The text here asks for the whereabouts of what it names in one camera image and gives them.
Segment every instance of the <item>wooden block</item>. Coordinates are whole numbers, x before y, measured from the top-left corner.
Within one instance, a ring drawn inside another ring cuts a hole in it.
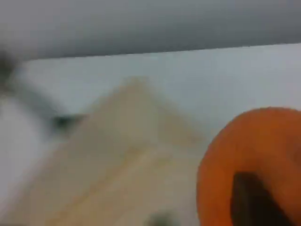
[[[97,105],[3,222],[141,225],[154,211],[181,209],[194,197],[201,151],[188,147],[199,135],[147,90],[134,81]]]

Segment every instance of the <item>white surface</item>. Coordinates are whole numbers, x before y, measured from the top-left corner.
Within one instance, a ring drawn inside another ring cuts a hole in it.
[[[30,61],[30,82],[67,113],[82,113],[122,79],[149,77],[157,91],[214,136],[255,107],[301,107],[301,44]]]
[[[56,144],[41,121],[12,97],[0,99],[0,128],[1,217]]]
[[[18,57],[298,42],[299,0],[1,0],[0,44]]]

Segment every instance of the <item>beige wooden block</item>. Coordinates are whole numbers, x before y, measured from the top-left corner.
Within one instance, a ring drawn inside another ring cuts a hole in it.
[[[134,81],[94,107],[3,222],[126,226],[178,208],[194,195],[201,155],[187,152],[196,141],[179,114]]]

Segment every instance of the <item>gray ceiling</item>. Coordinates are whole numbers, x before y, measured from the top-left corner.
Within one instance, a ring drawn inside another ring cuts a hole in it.
[[[300,41],[300,0],[0,0],[0,45],[25,59]]]

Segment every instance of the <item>orange object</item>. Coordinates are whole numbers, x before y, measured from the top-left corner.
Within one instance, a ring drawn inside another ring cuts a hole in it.
[[[201,226],[233,225],[232,183],[240,171],[254,173],[289,219],[301,226],[301,112],[255,109],[220,131],[198,170]]]

